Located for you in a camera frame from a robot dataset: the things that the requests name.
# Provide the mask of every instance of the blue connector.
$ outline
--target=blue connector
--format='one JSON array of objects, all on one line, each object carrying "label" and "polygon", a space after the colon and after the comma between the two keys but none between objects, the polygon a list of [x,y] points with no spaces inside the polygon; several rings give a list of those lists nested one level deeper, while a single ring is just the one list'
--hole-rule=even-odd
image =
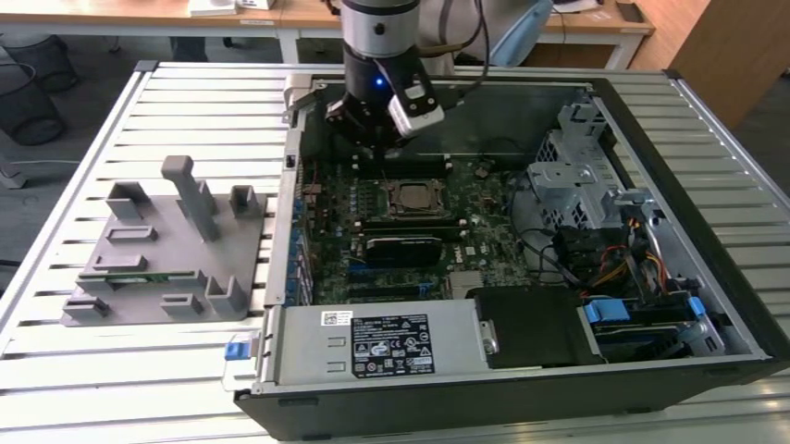
[{"label": "blue connector", "polygon": [[705,316],[705,305],[702,305],[702,300],[697,296],[689,298],[689,306],[691,307],[695,317]]},{"label": "blue connector", "polygon": [[228,342],[224,344],[224,360],[243,361],[251,358],[252,346],[250,342]]},{"label": "blue connector", "polygon": [[597,322],[627,321],[631,319],[626,303],[621,299],[594,299],[585,306],[590,324]]},{"label": "blue connector", "polygon": [[434,287],[434,283],[425,282],[425,283],[419,284],[418,287],[419,287],[419,296],[422,298],[425,298],[429,295],[429,290],[431,289],[431,287]]}]

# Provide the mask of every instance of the green motherboard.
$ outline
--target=green motherboard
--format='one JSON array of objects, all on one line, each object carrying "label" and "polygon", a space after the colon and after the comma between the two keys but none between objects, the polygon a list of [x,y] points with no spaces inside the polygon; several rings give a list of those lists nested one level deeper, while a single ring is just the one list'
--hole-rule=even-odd
[{"label": "green motherboard", "polygon": [[[453,274],[470,276],[457,272],[474,272],[487,287],[529,284],[523,247],[505,211],[517,174],[474,156],[443,159],[442,165],[450,171],[442,179],[401,180],[383,172],[366,178],[354,163],[304,164],[312,304],[451,299]],[[438,262],[429,266],[371,268],[361,221],[398,221],[399,211],[413,220],[453,221],[458,238],[441,243]],[[395,222],[389,237],[419,234],[409,225]]]}]

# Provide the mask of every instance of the desk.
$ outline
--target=desk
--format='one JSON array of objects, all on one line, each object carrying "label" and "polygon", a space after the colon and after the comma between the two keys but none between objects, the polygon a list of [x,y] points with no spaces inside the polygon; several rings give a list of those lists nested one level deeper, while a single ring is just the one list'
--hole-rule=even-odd
[{"label": "desk", "polygon": [[[279,0],[271,11],[240,9],[235,16],[187,15],[187,0],[35,0],[0,2],[0,30],[82,35],[275,37],[283,61],[299,63],[300,38],[341,38],[341,23],[319,0]],[[605,44],[615,50],[606,67],[627,68],[649,23],[622,19],[614,1],[583,14],[551,17],[541,43]]]},{"label": "desk", "polygon": [[[270,196],[267,208],[276,208],[279,169],[274,176],[266,171],[283,158],[287,125],[272,127],[260,123],[262,118],[240,126],[235,116],[282,116],[287,75],[306,72],[339,74],[342,67],[163,63],[154,72],[132,74],[0,299],[4,442],[276,444],[239,411],[220,383],[224,343],[236,333],[262,326],[268,264],[259,264],[254,315],[243,321],[66,328],[58,320],[76,274],[102,236],[110,214],[102,199],[115,180],[138,180],[148,193],[174,194],[171,182],[156,179],[160,162],[168,154],[188,154],[195,159],[195,178],[206,179],[214,192],[251,185],[259,195]],[[479,73],[459,69],[461,75]],[[606,77],[613,82],[790,333],[786,197],[683,82],[651,72],[491,69],[494,78],[547,74]],[[147,124],[151,117],[160,122],[155,128]],[[206,128],[207,117],[215,119],[211,128]],[[623,156],[630,174],[638,175],[625,150],[618,148],[617,155]],[[272,211],[264,237],[274,234],[275,218]],[[268,258],[271,250],[272,241],[263,240],[259,257]],[[343,442],[502,444],[550,437],[557,444],[742,443],[762,437],[764,443],[786,443],[790,386],[785,379],[768,377],[748,386],[717,388],[657,413]]]}]

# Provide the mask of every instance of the black mesh trash can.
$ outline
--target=black mesh trash can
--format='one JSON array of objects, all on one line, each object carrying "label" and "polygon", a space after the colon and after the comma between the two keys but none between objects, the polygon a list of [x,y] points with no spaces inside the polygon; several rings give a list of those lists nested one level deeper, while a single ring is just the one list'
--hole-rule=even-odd
[{"label": "black mesh trash can", "polygon": [[20,145],[52,141],[66,130],[30,65],[0,64],[0,130]]},{"label": "black mesh trash can", "polygon": [[38,82],[48,93],[59,93],[76,85],[66,42],[56,35],[4,35],[0,45],[16,63],[36,69]]}]

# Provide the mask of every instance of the metal rack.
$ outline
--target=metal rack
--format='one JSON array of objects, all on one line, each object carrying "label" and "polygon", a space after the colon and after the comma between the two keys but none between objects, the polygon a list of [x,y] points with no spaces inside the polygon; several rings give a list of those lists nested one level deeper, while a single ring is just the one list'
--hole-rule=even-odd
[{"label": "metal rack", "polygon": [[[223,389],[223,346],[260,328],[238,322],[66,328],[62,306],[110,214],[100,200],[116,179],[175,194],[158,178],[162,159],[188,154],[194,174],[215,192],[247,184],[276,193],[288,125],[290,73],[339,68],[278,65],[140,65],[19,274],[0,299],[0,433],[19,442],[150,442],[228,439],[274,442]],[[733,259],[790,332],[790,203],[682,80],[662,73],[605,70],[493,70],[493,75],[607,77],[637,116]],[[459,74],[475,75],[466,70]],[[617,149],[638,178],[634,163]],[[267,214],[255,283],[266,284],[275,214]],[[718,388],[659,413],[421,432],[361,442],[786,442],[790,373]]]}]

